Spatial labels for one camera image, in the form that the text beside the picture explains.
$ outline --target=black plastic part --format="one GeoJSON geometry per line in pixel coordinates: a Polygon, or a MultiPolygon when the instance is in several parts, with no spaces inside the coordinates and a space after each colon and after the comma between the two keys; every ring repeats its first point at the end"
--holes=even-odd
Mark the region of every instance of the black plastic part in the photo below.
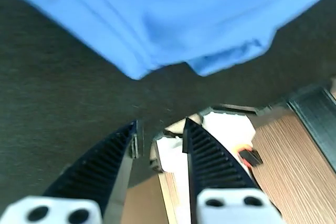
{"type": "Polygon", "coordinates": [[[91,199],[105,212],[121,162],[137,132],[136,121],[100,141],[44,192],[44,196],[91,199]]]}
{"type": "Polygon", "coordinates": [[[292,96],[288,105],[336,172],[336,100],[329,88],[305,89],[292,96]]]}
{"type": "Polygon", "coordinates": [[[187,118],[183,131],[187,148],[191,221],[197,223],[197,195],[206,188],[259,188],[231,153],[202,126],[187,118]]]}
{"type": "Polygon", "coordinates": [[[229,104],[220,104],[211,106],[200,112],[200,116],[206,116],[211,112],[215,113],[225,113],[225,114],[234,114],[234,115],[257,115],[257,109],[246,106],[236,106],[229,104]]]}
{"type": "Polygon", "coordinates": [[[143,122],[141,120],[137,120],[137,127],[136,127],[136,134],[130,143],[130,156],[132,159],[138,159],[143,156],[144,150],[144,129],[143,129],[143,122]]]}
{"type": "Polygon", "coordinates": [[[256,197],[250,196],[244,199],[244,203],[248,206],[261,207],[263,202],[256,197]]]}
{"type": "Polygon", "coordinates": [[[163,136],[168,137],[168,138],[176,138],[176,137],[182,138],[183,137],[183,134],[181,133],[174,133],[166,129],[162,131],[162,134],[163,136]]]}
{"type": "Polygon", "coordinates": [[[86,209],[78,209],[69,215],[70,224],[82,224],[89,218],[89,211],[86,209]]]}
{"type": "Polygon", "coordinates": [[[263,164],[263,160],[261,159],[258,151],[255,149],[253,149],[252,151],[242,150],[239,152],[239,155],[242,159],[245,159],[252,167],[263,164]]]}
{"type": "Polygon", "coordinates": [[[156,158],[154,160],[149,161],[149,167],[156,171],[157,173],[163,173],[164,171],[162,170],[161,164],[159,160],[156,158]]]}
{"type": "Polygon", "coordinates": [[[38,222],[47,216],[49,208],[47,206],[39,206],[33,209],[27,216],[30,222],[38,222]]]}
{"type": "Polygon", "coordinates": [[[210,207],[222,207],[224,206],[224,202],[218,200],[218,199],[209,199],[205,203],[207,206],[210,207]]]}

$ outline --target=gray floor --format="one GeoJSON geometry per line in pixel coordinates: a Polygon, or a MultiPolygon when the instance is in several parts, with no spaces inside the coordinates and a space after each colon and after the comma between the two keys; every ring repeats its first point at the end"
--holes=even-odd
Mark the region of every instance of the gray floor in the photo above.
{"type": "MultiPolygon", "coordinates": [[[[144,153],[163,127],[209,105],[263,106],[336,73],[336,0],[281,29],[264,56],[202,78],[186,64],[124,76],[20,0],[0,0],[0,210],[39,194],[81,153],[139,119],[144,153]]],[[[130,186],[151,176],[134,162],[130,186]]]]}

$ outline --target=screw hole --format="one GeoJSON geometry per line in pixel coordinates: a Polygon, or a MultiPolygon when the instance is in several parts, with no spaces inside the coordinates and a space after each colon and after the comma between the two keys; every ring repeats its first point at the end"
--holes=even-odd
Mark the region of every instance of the screw hole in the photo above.
{"type": "Polygon", "coordinates": [[[42,220],[48,213],[49,208],[47,206],[40,206],[29,212],[27,219],[31,222],[42,220]]]}
{"type": "Polygon", "coordinates": [[[218,199],[208,199],[205,203],[207,206],[210,207],[222,207],[224,203],[218,199]]]}
{"type": "Polygon", "coordinates": [[[86,209],[78,209],[70,214],[68,220],[71,224],[84,223],[89,218],[89,211],[86,209]]]}
{"type": "Polygon", "coordinates": [[[246,197],[245,199],[244,199],[244,203],[246,204],[246,205],[248,205],[248,206],[256,206],[256,207],[260,207],[260,206],[262,206],[262,201],[260,200],[260,199],[258,199],[258,198],[255,198],[255,197],[252,197],[252,196],[250,196],[250,197],[246,197]]]}

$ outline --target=blue cloth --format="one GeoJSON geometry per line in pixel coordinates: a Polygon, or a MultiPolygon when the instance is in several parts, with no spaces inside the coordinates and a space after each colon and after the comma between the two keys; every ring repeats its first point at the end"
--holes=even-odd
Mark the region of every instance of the blue cloth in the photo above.
{"type": "Polygon", "coordinates": [[[26,0],[133,79],[186,61],[198,74],[263,54],[318,0],[26,0]]]}

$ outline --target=wooden surface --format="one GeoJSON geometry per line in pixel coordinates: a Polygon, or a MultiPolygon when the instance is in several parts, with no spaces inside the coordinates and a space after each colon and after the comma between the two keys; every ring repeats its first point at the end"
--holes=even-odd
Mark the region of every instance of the wooden surface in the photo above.
{"type": "Polygon", "coordinates": [[[336,176],[294,115],[257,130],[253,145],[264,165],[262,189],[288,224],[336,223],[336,176]]]}
{"type": "Polygon", "coordinates": [[[174,174],[161,173],[159,174],[159,180],[169,224],[178,224],[176,206],[180,204],[180,199],[175,184],[174,174]]]}
{"type": "Polygon", "coordinates": [[[158,176],[128,189],[121,224],[168,224],[158,176]]]}

